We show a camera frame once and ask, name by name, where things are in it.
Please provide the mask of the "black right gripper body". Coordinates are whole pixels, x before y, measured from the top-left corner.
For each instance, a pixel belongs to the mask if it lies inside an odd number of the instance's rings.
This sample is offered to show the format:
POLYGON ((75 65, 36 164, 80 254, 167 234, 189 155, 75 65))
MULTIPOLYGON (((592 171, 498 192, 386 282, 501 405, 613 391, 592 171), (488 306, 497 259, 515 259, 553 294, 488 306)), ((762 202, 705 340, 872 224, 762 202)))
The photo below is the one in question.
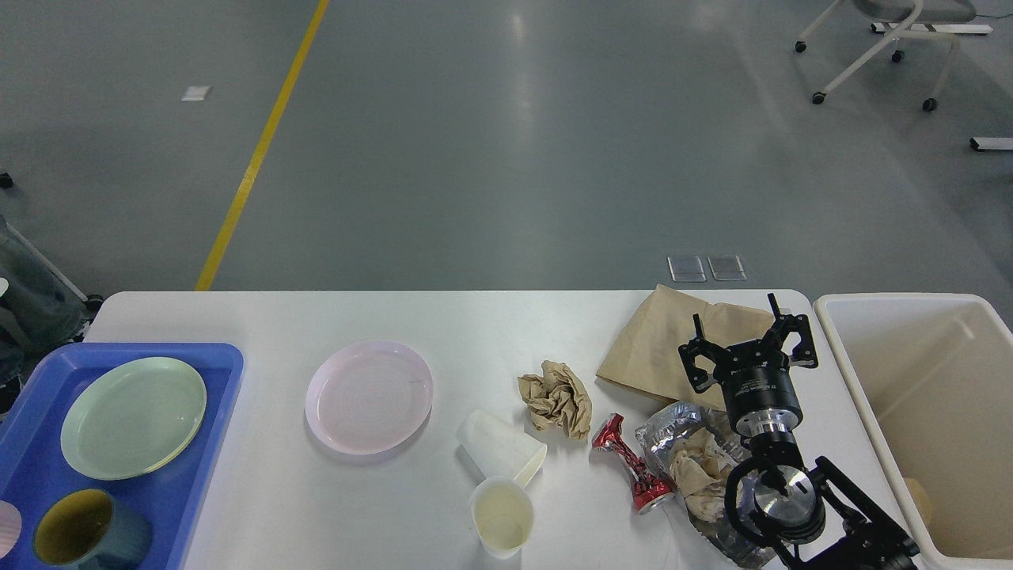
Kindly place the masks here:
POLYGON ((728 421, 738 435, 792 432, 803 419, 791 364, 725 367, 721 390, 728 421))

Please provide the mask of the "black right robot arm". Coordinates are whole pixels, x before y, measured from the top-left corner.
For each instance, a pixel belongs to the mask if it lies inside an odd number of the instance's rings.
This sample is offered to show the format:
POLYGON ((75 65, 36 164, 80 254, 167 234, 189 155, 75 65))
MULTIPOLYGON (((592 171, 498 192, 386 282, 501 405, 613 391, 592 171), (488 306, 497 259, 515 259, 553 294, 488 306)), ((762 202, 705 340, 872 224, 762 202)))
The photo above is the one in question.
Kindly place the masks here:
POLYGON ((803 414, 790 368, 815 368, 806 315, 781 313, 761 338, 720 346, 701 317, 679 347, 694 392, 719 386, 728 424, 749 457, 725 484, 724 512, 742 537, 774 549, 789 569, 914 569, 919 546, 828 458, 804 465, 795 429, 803 414))

